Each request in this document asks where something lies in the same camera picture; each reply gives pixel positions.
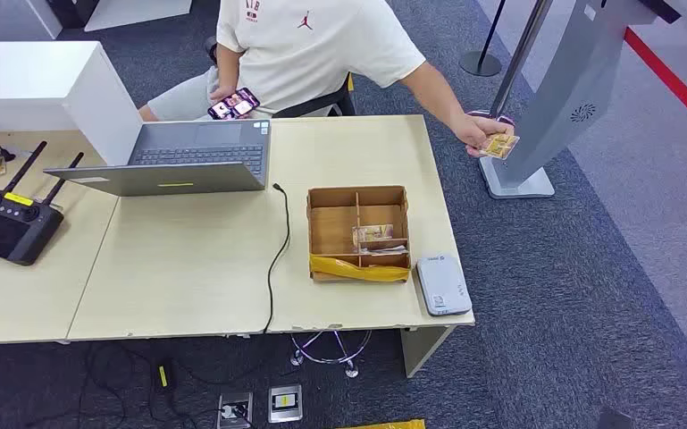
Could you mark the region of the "person's left hand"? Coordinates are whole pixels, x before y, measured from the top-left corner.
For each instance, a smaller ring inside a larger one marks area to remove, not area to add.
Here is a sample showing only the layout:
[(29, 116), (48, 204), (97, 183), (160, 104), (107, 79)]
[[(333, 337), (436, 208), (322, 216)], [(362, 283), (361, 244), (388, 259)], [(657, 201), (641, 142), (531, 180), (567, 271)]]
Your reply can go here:
[(495, 134), (514, 135), (512, 125), (489, 118), (460, 114), (452, 119), (449, 128), (465, 144), (469, 156), (479, 157), (489, 136)]

